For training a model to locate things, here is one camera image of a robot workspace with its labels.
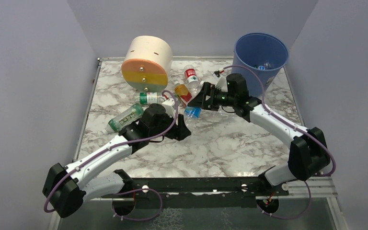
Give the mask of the blue label clear bottle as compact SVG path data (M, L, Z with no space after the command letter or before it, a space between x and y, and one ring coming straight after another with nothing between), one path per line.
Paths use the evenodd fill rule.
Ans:
M202 110L198 107L190 107L187 106L184 109L184 117L187 119L212 119L212 118L219 118L219 117L228 117L230 115L235 115L232 111L227 111L224 109L219 109L218 111L210 111L210 110Z

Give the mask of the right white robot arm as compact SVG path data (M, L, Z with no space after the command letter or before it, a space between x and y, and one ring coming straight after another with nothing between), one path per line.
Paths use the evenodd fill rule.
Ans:
M228 75L226 83L228 90L225 92L217 85L204 82L188 105L210 111L217 111L221 106L232 107L237 116L267 130L289 148L287 163L258 176L264 187L271 188L292 180L306 181L331 163L320 129L293 124L270 110L259 98L249 95L247 82L239 73Z

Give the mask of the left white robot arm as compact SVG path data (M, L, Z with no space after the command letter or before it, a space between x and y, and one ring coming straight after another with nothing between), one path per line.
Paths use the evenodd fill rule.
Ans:
M151 104L141 118L122 128L113 139L87 157L66 166L60 163L51 166L42 191L46 197L44 211L57 212L61 218L66 218L84 201L120 192L130 182L123 170L106 177L98 177L98 174L147 146L154 138L181 141L190 135L183 114L169 115L163 105Z

